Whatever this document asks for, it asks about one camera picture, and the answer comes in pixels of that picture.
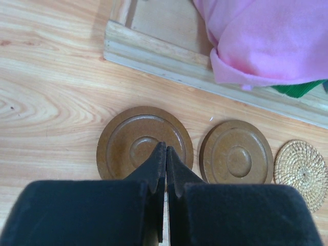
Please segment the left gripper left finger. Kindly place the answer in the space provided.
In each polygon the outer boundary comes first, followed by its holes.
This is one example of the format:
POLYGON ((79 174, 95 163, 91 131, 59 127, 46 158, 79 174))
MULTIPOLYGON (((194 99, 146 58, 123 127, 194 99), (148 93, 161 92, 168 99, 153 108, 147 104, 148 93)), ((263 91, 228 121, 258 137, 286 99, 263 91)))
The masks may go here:
POLYGON ((166 144, 122 180, 39 180, 18 196, 1 245, 158 245, 166 144))

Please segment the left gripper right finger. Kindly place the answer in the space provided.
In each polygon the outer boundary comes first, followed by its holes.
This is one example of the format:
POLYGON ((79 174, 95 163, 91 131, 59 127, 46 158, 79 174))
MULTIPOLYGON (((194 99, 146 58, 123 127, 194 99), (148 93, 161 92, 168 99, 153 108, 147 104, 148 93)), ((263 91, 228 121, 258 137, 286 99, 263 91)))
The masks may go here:
POLYGON ((171 245, 322 245, 297 190, 208 184, 167 148, 171 245))

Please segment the woven rattan coaster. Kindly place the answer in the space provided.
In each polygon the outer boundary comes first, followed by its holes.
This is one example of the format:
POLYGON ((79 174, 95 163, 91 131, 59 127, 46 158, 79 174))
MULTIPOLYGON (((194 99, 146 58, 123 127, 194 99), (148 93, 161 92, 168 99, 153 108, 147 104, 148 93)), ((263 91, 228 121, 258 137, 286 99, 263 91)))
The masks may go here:
POLYGON ((290 140, 277 152, 274 182, 296 189, 315 213, 327 196, 327 165, 319 151, 303 140, 290 140))

